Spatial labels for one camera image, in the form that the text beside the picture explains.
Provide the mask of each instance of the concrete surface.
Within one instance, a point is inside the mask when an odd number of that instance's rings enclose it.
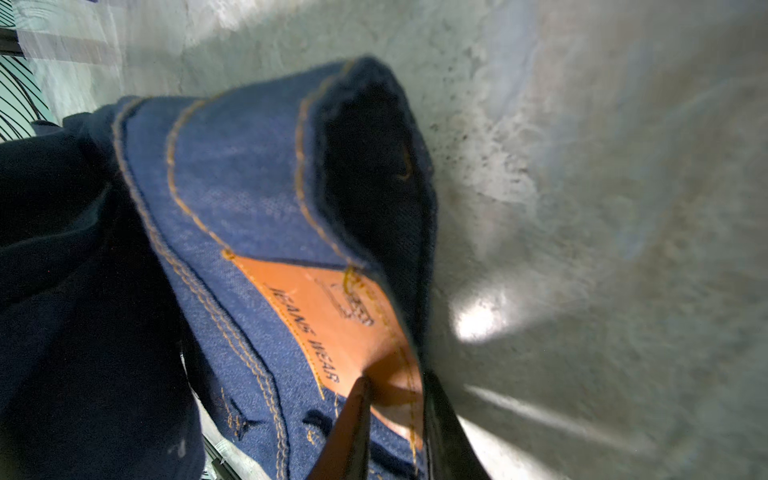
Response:
[[[494,478],[768,478],[764,0],[49,3],[18,5],[69,37],[22,35],[59,117],[392,66],[441,202],[432,361]]]

